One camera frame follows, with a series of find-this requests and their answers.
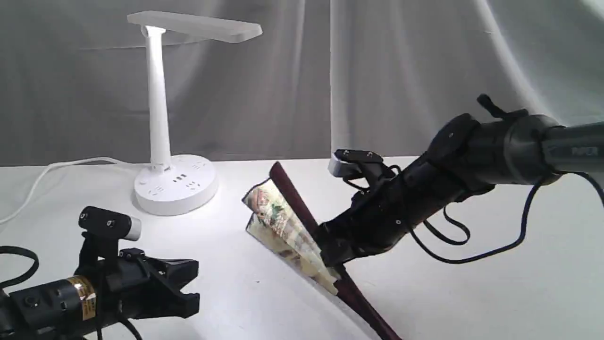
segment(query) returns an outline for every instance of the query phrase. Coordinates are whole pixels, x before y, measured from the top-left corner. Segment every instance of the yellow label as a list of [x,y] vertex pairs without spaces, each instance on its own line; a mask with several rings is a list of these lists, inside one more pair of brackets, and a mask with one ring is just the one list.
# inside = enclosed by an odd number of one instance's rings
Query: yellow label
[[72,276],[66,279],[69,281],[77,293],[80,295],[82,303],[82,320],[92,319],[97,315],[97,294],[94,292],[94,287],[84,276]]

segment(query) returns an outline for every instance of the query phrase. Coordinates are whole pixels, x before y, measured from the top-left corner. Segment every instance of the white desk lamp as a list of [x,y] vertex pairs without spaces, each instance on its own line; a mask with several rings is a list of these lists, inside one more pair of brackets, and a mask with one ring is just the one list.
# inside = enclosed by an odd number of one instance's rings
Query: white desk lamp
[[212,163],[201,156],[170,155],[161,35],[171,30],[235,43],[261,35],[262,28],[251,22],[158,11],[131,14],[128,22],[140,25],[147,40],[151,135],[151,166],[138,174],[134,191],[141,208],[151,214],[184,214],[214,197],[218,177]]

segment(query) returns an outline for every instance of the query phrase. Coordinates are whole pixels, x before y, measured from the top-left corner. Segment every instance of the fabric backdrop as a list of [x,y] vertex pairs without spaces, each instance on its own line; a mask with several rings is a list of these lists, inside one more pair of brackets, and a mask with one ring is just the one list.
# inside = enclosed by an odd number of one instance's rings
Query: fabric backdrop
[[174,154],[421,153],[488,93],[604,120],[599,0],[0,1],[0,165],[149,160],[143,10],[258,22],[241,44],[164,35]]

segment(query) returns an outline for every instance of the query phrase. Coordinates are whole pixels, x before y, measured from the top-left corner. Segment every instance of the white cable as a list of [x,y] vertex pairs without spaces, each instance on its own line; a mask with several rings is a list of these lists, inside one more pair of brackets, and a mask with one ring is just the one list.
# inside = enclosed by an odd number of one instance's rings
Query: white cable
[[74,160],[71,162],[59,162],[59,163],[49,164],[48,166],[46,166],[46,168],[44,168],[44,170],[38,175],[38,177],[36,178],[34,183],[31,185],[31,189],[30,189],[29,193],[27,194],[25,201],[23,201],[23,203],[21,204],[21,206],[17,210],[15,210],[12,214],[10,214],[9,216],[6,216],[5,218],[1,219],[0,224],[4,224],[4,223],[12,220],[13,218],[17,217],[19,215],[19,213],[21,212],[21,210],[23,210],[27,206],[27,204],[29,204],[31,197],[34,194],[34,190],[36,190],[36,187],[40,183],[42,177],[44,177],[44,175],[46,175],[48,173],[48,171],[50,171],[52,169],[56,169],[56,168],[62,168],[62,167],[69,166],[69,165],[77,165],[77,164],[84,164],[84,163],[90,163],[90,162],[101,162],[101,161],[109,162],[109,163],[113,163],[113,164],[130,164],[130,163],[122,162],[121,160],[113,159],[110,157],[94,157],[94,158],[89,158],[89,159]]

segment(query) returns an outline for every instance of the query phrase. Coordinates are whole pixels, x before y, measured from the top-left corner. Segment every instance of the table surface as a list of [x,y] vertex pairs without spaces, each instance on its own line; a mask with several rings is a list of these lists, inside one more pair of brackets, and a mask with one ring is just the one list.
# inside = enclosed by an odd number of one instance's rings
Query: table surface
[[[406,166],[412,157],[392,157]],[[327,172],[328,160],[281,161],[317,220],[349,204],[354,190]],[[82,243],[77,217],[93,205],[142,220],[141,239],[120,246],[159,258],[194,258],[199,276],[185,291],[201,294],[200,312],[186,320],[133,323],[145,339],[370,339],[366,324],[337,299],[302,280],[288,265],[245,232],[250,216],[240,202],[264,180],[272,161],[217,162],[220,189],[206,206],[176,217],[156,217],[133,202],[140,165],[72,166],[41,182],[18,218],[0,226],[0,244],[29,248],[40,269],[23,289],[70,276]],[[0,168],[0,215],[16,208],[41,168]],[[452,204],[472,239],[462,247],[418,236],[435,252],[461,258],[516,239],[526,186],[498,186],[490,194]],[[542,188],[528,221],[527,238],[510,252],[476,263],[433,260],[405,237],[388,253],[354,260],[351,276],[373,306],[406,340],[602,339],[604,337],[604,211],[591,186],[568,175]],[[438,214],[431,218],[451,237],[462,237]],[[0,281],[28,267],[26,259],[0,257]],[[120,325],[108,338],[130,339]]]

